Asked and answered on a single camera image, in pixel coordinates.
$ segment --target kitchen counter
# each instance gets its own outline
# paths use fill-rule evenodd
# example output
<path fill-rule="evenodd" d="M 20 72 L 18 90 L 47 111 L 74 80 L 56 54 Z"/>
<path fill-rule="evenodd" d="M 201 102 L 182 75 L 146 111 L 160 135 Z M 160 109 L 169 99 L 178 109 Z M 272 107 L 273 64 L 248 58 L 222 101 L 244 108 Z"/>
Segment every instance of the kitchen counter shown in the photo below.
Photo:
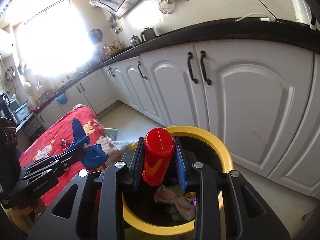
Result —
<path fill-rule="evenodd" d="M 260 18 L 252 17 L 245 18 L 239 22 L 235 22 L 235 19 L 236 18 L 222 19 L 191 25 L 165 33 L 154 40 L 144 42 L 136 47 L 125 48 L 117 55 L 100 60 L 96 66 L 59 88 L 53 97 L 45 101 L 41 105 L 41 108 L 34 112 L 38 114 L 56 97 L 71 88 L 84 77 L 104 66 L 139 56 L 144 52 L 168 46 L 210 40 L 251 39 L 291 44 L 320 54 L 320 34 L 319 32 L 311 30 L 308 25 L 284 20 L 281 20 L 283 23 L 262 22 Z"/>

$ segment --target plastic bag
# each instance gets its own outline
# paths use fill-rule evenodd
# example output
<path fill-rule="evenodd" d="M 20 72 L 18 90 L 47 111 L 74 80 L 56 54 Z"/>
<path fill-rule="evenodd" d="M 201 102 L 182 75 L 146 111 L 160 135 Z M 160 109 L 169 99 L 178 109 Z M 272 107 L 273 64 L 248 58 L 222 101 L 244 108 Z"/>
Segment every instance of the plastic bag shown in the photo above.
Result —
<path fill-rule="evenodd" d="M 196 208 L 190 204 L 186 197 L 178 197 L 173 190 L 161 185 L 153 195 L 155 203 L 174 204 L 185 220 L 193 220 L 195 218 Z"/>

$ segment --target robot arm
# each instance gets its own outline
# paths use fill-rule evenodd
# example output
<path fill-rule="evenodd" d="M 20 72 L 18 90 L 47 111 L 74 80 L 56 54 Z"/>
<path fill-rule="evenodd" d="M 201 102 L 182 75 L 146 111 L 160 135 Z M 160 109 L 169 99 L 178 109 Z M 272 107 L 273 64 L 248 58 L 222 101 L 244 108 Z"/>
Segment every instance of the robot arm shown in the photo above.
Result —
<path fill-rule="evenodd" d="M 5 209 L 25 209 L 57 185 L 67 167 L 84 157 L 84 151 L 77 148 L 21 168 L 16 150 L 15 122 L 0 118 L 0 126 L 0 202 Z"/>
<path fill-rule="evenodd" d="M 143 138 L 123 160 L 104 171 L 81 170 L 55 198 L 29 233 L 29 240 L 97 239 L 124 240 L 122 191 L 135 191 L 143 166 Z M 250 183 L 238 172 L 216 172 L 183 151 L 176 139 L 179 182 L 186 191 L 197 192 L 193 239 L 220 239 L 218 194 L 222 191 L 227 240 L 289 240 L 290 235 L 276 214 Z M 95 204 L 100 190 L 99 208 Z M 89 218 L 98 212 L 98 222 Z"/>

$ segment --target floral blanket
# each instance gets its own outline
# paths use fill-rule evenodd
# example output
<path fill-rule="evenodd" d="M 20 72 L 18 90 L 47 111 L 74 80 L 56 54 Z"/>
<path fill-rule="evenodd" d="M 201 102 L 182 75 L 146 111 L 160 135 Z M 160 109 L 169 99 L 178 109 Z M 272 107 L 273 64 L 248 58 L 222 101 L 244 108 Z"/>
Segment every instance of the floral blanket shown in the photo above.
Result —
<path fill-rule="evenodd" d="M 105 165 L 97 170 L 105 169 L 110 164 L 121 160 L 120 152 L 113 146 L 110 138 L 103 132 L 103 127 L 99 125 L 96 114 L 87 106 L 76 105 L 64 117 L 57 121 L 47 131 L 45 131 L 20 157 L 21 166 L 25 166 L 35 160 L 39 160 L 49 155 L 59 155 L 67 149 L 60 144 L 61 140 L 69 143 L 73 141 L 72 119 L 77 118 L 83 125 L 85 133 L 90 137 L 91 144 L 101 144 L 102 150 L 108 154 L 109 158 Z M 70 166 L 68 170 L 59 178 L 59 184 L 42 196 L 44 203 L 48 206 L 68 182 L 77 174 L 79 170 L 85 169 L 81 162 Z"/>

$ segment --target red bottle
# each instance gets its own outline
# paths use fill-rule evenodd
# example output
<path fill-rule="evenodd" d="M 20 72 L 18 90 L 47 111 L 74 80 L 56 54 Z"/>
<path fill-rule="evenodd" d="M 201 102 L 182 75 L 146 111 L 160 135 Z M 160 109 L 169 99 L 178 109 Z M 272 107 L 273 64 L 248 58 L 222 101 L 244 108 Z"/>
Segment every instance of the red bottle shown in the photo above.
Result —
<path fill-rule="evenodd" d="M 144 146 L 142 178 L 151 186 L 159 186 L 164 179 L 174 152 L 174 138 L 167 130 L 154 128 L 147 133 Z"/>
<path fill-rule="evenodd" d="M 102 48 L 102 50 L 103 50 L 103 56 L 108 57 L 109 56 L 108 55 L 108 47 L 106 44 L 104 44 L 104 47 Z"/>

